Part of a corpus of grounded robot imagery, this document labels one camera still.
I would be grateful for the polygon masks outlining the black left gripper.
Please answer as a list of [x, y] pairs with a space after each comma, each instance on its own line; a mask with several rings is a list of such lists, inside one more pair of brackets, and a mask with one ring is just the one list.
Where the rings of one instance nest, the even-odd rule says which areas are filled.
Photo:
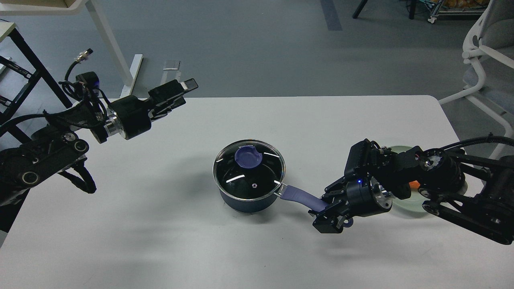
[[125, 140], [145, 133], [152, 127], [151, 121], [166, 117], [172, 110], [186, 104], [184, 95], [197, 89], [195, 79], [180, 82], [172, 80], [148, 92], [148, 101], [153, 105], [150, 110], [143, 100], [127, 96], [108, 104], [109, 114], [105, 123], [108, 136], [120, 134]]

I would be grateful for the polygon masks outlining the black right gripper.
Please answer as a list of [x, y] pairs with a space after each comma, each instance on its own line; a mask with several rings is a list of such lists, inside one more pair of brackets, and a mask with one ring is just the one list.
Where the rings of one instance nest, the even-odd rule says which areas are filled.
[[389, 212], [392, 200], [374, 178], [348, 181], [345, 176], [324, 189], [328, 206], [315, 214], [313, 227], [321, 234], [341, 234], [354, 224], [353, 217], [369, 217]]

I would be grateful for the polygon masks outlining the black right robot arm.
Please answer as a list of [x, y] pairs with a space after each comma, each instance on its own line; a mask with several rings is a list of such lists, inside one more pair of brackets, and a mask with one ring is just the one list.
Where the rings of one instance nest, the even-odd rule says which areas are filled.
[[513, 156], [499, 160], [468, 155], [464, 147], [480, 143], [513, 145], [513, 139], [489, 135], [422, 150], [395, 153], [362, 140], [349, 150], [343, 176], [325, 188], [321, 208], [310, 210], [313, 227], [339, 234], [353, 217], [392, 208], [392, 198], [409, 199], [410, 183], [419, 183], [422, 208], [439, 218], [504, 245], [513, 242]]

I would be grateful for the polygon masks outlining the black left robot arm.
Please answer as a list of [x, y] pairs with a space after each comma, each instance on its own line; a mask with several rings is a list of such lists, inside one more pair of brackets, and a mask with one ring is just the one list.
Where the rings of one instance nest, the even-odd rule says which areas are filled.
[[85, 168], [85, 154], [90, 145], [77, 135], [77, 130], [90, 130], [98, 143], [104, 143], [116, 134], [130, 140], [150, 130], [154, 121], [184, 105], [184, 95], [198, 88], [193, 78], [183, 82], [172, 80], [151, 89], [145, 100], [129, 95], [109, 101], [94, 72], [77, 75], [75, 82], [69, 81], [72, 70], [91, 54], [91, 49], [80, 53], [68, 68], [64, 81], [60, 82], [66, 95], [77, 100], [77, 104], [59, 113], [15, 117], [1, 126], [4, 135], [26, 120], [43, 118], [47, 122], [28, 142], [2, 150], [2, 206], [17, 203], [24, 192], [55, 174], [70, 180], [86, 193], [94, 193], [97, 187]]

